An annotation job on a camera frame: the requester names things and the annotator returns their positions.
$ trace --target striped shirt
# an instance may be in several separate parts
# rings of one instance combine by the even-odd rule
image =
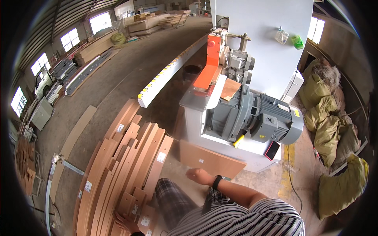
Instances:
[[[201,213],[201,207],[189,212],[168,236],[305,235],[305,224],[298,212],[276,198],[261,199],[249,209],[213,203],[208,213]]]

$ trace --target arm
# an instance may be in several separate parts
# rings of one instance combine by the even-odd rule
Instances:
[[[215,176],[209,175],[203,169],[189,169],[186,172],[186,176],[196,183],[212,186]],[[257,201],[266,198],[264,194],[245,186],[228,182],[224,179],[219,181],[218,190],[230,199],[238,203],[239,205],[250,208]]]

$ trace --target hand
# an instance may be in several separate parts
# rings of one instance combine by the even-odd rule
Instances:
[[[118,212],[114,212],[113,214],[114,223],[121,228],[122,230],[126,230],[133,234],[135,232],[140,232],[137,223],[135,223],[130,217],[126,214],[123,214],[123,217],[118,214]]]
[[[198,184],[212,186],[216,177],[209,175],[204,169],[196,168],[196,169],[189,169],[186,172],[186,177],[193,180]]]

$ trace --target wristwatch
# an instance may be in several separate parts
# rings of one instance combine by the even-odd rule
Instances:
[[[223,179],[221,175],[217,175],[217,178],[214,180],[214,183],[212,185],[212,188],[218,191],[218,184],[219,181]]]

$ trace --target yellow handle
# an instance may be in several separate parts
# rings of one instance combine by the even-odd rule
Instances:
[[[239,147],[239,144],[240,142],[244,139],[244,134],[242,134],[232,145],[235,147],[235,148],[238,148]]]

